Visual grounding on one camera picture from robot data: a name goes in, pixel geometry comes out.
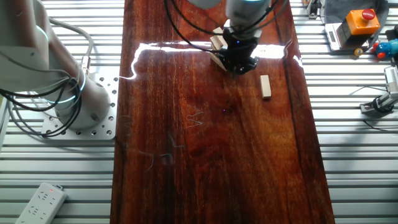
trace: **small wooden block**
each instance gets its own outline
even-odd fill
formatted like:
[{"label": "small wooden block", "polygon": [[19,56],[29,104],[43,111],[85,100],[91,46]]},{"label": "small wooden block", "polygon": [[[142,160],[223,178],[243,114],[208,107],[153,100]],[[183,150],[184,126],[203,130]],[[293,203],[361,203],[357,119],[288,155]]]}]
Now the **small wooden block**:
[{"label": "small wooden block", "polygon": [[263,99],[268,99],[271,97],[271,86],[269,84],[268,75],[261,75],[260,76],[261,82],[261,93]]},{"label": "small wooden block", "polygon": [[226,71],[226,68],[224,67],[223,63],[219,60],[219,58],[215,56],[213,53],[210,53],[210,55],[211,59],[213,59],[213,61],[216,62],[218,66],[220,66],[224,71]]},{"label": "small wooden block", "polygon": [[215,50],[221,49],[222,43],[219,40],[219,38],[217,38],[217,36],[210,37],[210,42],[211,42],[212,46],[214,46]]},{"label": "small wooden block", "polygon": [[[215,32],[217,34],[222,34],[224,31],[219,27],[219,28],[213,30],[213,32]],[[225,46],[225,47],[228,46],[228,44],[226,43],[226,41],[224,40],[224,37],[222,35],[216,35],[214,37],[216,37],[218,39],[218,41],[220,42],[222,47],[223,46]]]}]

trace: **electrical outlet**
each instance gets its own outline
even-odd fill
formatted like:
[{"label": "electrical outlet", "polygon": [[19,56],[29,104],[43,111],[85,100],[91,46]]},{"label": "electrical outlet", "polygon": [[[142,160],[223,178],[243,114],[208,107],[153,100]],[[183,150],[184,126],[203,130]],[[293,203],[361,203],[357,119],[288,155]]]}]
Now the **electrical outlet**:
[{"label": "electrical outlet", "polygon": [[41,184],[16,224],[50,224],[66,197],[61,186]]}]

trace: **wood grain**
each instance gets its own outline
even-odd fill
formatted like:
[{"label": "wood grain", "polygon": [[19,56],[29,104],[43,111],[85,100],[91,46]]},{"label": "wood grain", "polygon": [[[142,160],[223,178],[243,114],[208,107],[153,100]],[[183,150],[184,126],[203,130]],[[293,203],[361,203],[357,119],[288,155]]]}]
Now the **wood grain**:
[{"label": "wood grain", "polygon": [[[177,4],[208,30],[226,20],[224,1]],[[335,222],[289,5],[261,45],[256,70],[231,78],[181,42],[162,1],[126,0],[111,223]]]}]

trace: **bolt hole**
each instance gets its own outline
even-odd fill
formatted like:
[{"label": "bolt hole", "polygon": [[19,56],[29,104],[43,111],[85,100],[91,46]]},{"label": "bolt hole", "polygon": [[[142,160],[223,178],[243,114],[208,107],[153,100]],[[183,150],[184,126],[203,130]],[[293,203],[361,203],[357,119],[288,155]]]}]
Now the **bolt hole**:
[{"label": "bolt hole", "polygon": [[94,121],[96,121],[96,122],[99,122],[100,121],[100,118],[97,116],[97,114],[95,114],[95,113],[92,113],[92,114],[90,114],[90,117],[94,120]]}]

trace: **gray cloth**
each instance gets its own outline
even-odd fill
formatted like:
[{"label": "gray cloth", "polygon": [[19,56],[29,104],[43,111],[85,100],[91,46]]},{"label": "gray cloth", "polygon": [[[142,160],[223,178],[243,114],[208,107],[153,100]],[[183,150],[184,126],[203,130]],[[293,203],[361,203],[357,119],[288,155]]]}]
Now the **gray cloth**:
[{"label": "gray cloth", "polygon": [[326,0],[325,3],[325,23],[343,22],[351,10],[374,9],[377,19],[380,23],[380,29],[373,35],[370,40],[370,49],[377,41],[381,29],[387,21],[389,6],[387,0]]}]

